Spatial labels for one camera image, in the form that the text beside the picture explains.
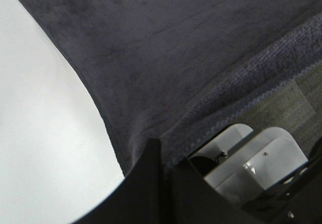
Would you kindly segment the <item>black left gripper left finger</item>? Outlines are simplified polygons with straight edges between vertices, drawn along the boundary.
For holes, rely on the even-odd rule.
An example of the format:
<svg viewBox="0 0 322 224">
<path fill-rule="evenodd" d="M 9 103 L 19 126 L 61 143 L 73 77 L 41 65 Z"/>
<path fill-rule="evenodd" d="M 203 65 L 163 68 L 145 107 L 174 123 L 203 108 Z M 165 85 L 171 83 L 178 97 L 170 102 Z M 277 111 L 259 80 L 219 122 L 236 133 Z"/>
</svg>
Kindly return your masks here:
<svg viewBox="0 0 322 224">
<path fill-rule="evenodd" d="M 175 223 L 161 141 L 150 138 L 124 181 L 76 223 Z"/>
</svg>

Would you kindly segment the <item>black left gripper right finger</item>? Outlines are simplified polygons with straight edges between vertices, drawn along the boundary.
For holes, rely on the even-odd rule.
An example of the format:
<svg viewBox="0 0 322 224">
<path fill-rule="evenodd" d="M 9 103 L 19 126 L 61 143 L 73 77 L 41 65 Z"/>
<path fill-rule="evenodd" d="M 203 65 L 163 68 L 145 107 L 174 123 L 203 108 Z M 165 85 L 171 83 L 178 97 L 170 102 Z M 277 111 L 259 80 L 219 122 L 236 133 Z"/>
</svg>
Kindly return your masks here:
<svg viewBox="0 0 322 224">
<path fill-rule="evenodd" d="M 210 187 L 187 159 L 171 171 L 170 203 L 173 223 L 252 222 Z"/>
</svg>

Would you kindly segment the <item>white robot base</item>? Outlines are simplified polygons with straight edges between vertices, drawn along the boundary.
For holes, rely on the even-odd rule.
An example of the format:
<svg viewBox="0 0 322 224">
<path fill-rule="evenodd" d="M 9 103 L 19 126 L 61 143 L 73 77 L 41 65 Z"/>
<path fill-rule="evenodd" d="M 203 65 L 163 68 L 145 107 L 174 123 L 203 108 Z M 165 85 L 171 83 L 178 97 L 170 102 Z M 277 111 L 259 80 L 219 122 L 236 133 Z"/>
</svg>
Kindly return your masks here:
<svg viewBox="0 0 322 224">
<path fill-rule="evenodd" d="M 207 184 L 239 206 L 308 161 L 285 129 L 269 127 L 258 131 L 242 123 L 224 129 L 192 153 L 189 160 Z"/>
</svg>

